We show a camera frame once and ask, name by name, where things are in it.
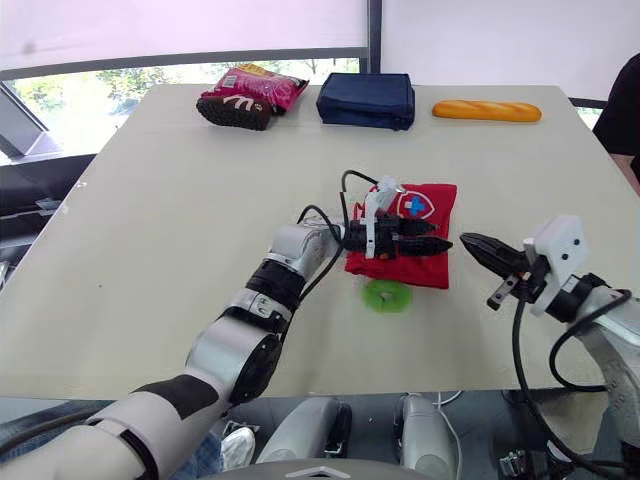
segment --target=window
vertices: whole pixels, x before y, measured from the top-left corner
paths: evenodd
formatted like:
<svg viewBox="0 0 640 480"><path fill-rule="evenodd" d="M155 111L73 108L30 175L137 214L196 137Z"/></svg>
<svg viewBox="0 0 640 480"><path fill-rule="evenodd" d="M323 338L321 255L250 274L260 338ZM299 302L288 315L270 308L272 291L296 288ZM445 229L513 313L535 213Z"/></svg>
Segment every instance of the window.
<svg viewBox="0 0 640 480"><path fill-rule="evenodd" d="M111 138L147 91L161 83L215 84L247 62L125 68L24 78L6 85L66 149L95 152ZM331 72L358 72L357 58L253 62L322 84Z"/></svg>
<svg viewBox="0 0 640 480"><path fill-rule="evenodd" d="M580 115L580 118L584 123L587 124L591 130L595 126L598 118L600 118L600 114L602 113L601 108L588 108L588 107L575 107L576 112Z"/></svg>

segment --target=white wall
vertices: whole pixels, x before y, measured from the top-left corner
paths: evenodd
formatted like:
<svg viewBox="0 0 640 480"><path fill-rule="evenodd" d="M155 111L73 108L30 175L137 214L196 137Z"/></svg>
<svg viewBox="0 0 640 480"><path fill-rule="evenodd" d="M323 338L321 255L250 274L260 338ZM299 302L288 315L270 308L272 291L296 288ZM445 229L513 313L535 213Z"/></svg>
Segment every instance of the white wall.
<svg viewBox="0 0 640 480"><path fill-rule="evenodd" d="M382 71L415 84L551 84L604 100L640 52L640 0L385 0L382 19Z"/></svg>

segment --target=green toy ring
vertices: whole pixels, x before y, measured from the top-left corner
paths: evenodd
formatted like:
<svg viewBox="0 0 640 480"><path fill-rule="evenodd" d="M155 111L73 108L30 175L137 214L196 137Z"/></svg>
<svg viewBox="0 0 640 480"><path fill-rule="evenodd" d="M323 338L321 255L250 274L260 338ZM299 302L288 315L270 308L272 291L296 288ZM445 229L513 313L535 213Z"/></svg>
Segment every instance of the green toy ring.
<svg viewBox="0 0 640 480"><path fill-rule="evenodd" d="M362 300L378 313L400 313L411 305L411 289L393 280L372 280L362 288Z"/></svg>

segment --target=bread roll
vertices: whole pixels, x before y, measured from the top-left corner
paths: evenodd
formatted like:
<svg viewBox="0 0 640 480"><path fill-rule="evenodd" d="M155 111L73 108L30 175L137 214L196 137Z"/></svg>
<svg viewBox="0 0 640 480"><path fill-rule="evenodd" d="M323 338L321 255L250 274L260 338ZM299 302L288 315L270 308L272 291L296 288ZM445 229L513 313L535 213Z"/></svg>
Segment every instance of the bread roll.
<svg viewBox="0 0 640 480"><path fill-rule="evenodd" d="M537 122L542 117L540 109L529 103L470 100L442 100L433 106L432 113L436 117L506 122Z"/></svg>

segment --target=pink snack package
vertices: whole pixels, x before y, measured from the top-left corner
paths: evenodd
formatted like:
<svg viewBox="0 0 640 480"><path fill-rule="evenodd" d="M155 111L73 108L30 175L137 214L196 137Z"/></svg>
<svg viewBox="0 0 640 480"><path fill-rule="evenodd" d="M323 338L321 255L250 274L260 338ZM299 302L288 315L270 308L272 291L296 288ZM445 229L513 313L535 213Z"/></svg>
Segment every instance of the pink snack package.
<svg viewBox="0 0 640 480"><path fill-rule="evenodd" d="M215 87L200 96L247 95L255 100L267 100L275 114L283 115L308 84L308 80L287 77L247 63L229 69Z"/></svg>

